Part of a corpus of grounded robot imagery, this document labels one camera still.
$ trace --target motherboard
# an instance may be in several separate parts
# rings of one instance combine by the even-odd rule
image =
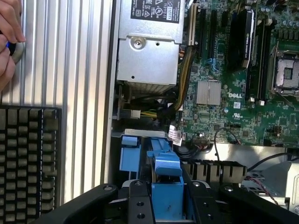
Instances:
[[[199,0],[192,7],[198,55],[183,104],[183,140],[209,143],[226,127],[243,145],[296,147],[299,2]],[[217,142],[234,139],[220,132]]]

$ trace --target hand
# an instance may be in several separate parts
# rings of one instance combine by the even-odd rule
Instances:
[[[25,42],[21,28],[21,0],[0,0],[0,31],[11,43]]]
[[[10,51],[6,47],[7,38],[4,35],[0,35],[0,91],[9,83],[14,76],[15,64],[11,56]]]

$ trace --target screw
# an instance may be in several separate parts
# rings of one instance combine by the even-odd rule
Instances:
[[[104,187],[104,190],[112,190],[112,187],[106,186],[106,187]]]
[[[299,215],[299,206],[296,206],[296,207],[294,208],[294,212],[295,212],[297,215]]]
[[[199,187],[200,183],[199,182],[193,182],[193,185],[195,185],[196,187]]]
[[[137,186],[141,186],[141,185],[143,185],[143,183],[142,183],[141,181],[137,181],[137,182],[135,183],[135,185],[137,185]]]
[[[234,189],[230,186],[226,186],[224,187],[225,190],[229,191],[229,192],[232,192]]]

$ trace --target green circuit board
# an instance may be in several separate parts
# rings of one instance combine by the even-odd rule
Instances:
[[[278,43],[279,49],[299,51],[299,41],[278,40],[280,30],[299,27],[281,26],[283,23],[299,22],[299,12],[287,8],[276,12],[274,6],[265,6],[266,1],[254,5],[257,19],[275,18],[277,25],[271,34],[271,49]],[[229,25],[236,1],[206,0],[199,1],[200,7],[206,9],[206,35],[202,58],[196,59],[190,80],[186,100],[183,104],[182,132],[184,140],[202,140],[212,142],[215,132],[220,127],[229,128],[243,145],[295,147],[299,140],[299,103],[296,98],[282,98],[279,95],[269,97],[265,105],[245,100],[247,71],[228,72],[227,53],[229,42]],[[217,10],[217,35],[215,39],[215,67],[206,63],[211,10]],[[228,11],[228,26],[221,27],[221,14]],[[196,103],[198,81],[215,80],[221,82],[221,104],[200,105]],[[270,132],[273,127],[278,130]],[[220,132],[217,142],[232,142],[232,136]]]

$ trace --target power supply label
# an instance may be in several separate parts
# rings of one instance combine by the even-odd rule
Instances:
[[[181,0],[132,0],[131,19],[179,23]]]

